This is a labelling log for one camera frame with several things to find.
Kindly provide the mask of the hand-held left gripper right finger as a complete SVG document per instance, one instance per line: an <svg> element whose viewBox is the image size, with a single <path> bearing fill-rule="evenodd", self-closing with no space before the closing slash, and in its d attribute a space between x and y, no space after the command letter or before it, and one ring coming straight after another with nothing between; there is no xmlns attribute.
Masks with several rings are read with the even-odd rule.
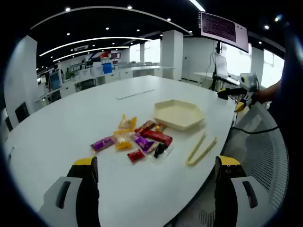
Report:
<svg viewBox="0 0 303 227"><path fill-rule="evenodd" d="M273 218L269 193L239 161L217 156L215 175L215 227L264 227Z"/></svg>

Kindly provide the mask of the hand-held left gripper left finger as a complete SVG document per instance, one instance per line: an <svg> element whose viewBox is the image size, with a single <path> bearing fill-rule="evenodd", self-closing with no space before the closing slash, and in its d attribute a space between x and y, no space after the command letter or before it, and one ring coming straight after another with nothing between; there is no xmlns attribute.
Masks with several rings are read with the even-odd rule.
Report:
<svg viewBox="0 0 303 227"><path fill-rule="evenodd" d="M45 192L38 214L49 227L99 227L97 157L73 163Z"/></svg>

